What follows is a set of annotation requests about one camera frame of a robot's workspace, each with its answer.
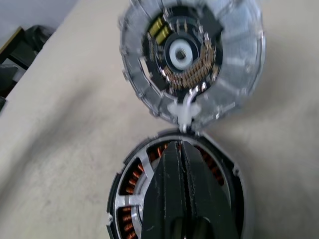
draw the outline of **beige table surface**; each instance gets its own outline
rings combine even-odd
[[[127,0],[82,0],[0,115],[0,238],[107,239],[115,172],[171,125],[122,75]],[[245,161],[257,239],[319,238],[319,32],[315,0],[265,0],[267,62],[238,114],[210,131]]]

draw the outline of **beige fabric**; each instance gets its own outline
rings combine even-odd
[[[122,75],[117,16],[83,0],[0,115],[0,238],[105,239],[108,192],[155,119]],[[258,239],[319,235],[319,33],[314,0],[265,0],[267,62],[243,111],[212,126],[248,169]]]

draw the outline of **yellow capacitor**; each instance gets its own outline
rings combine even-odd
[[[168,26],[165,26],[164,29],[156,37],[156,42],[158,43],[158,45],[160,45],[167,38],[169,33],[170,33],[170,28]]]
[[[153,24],[153,26],[150,28],[150,35],[154,37],[156,33],[161,29],[163,26],[163,21],[161,17],[159,17],[156,22]]]

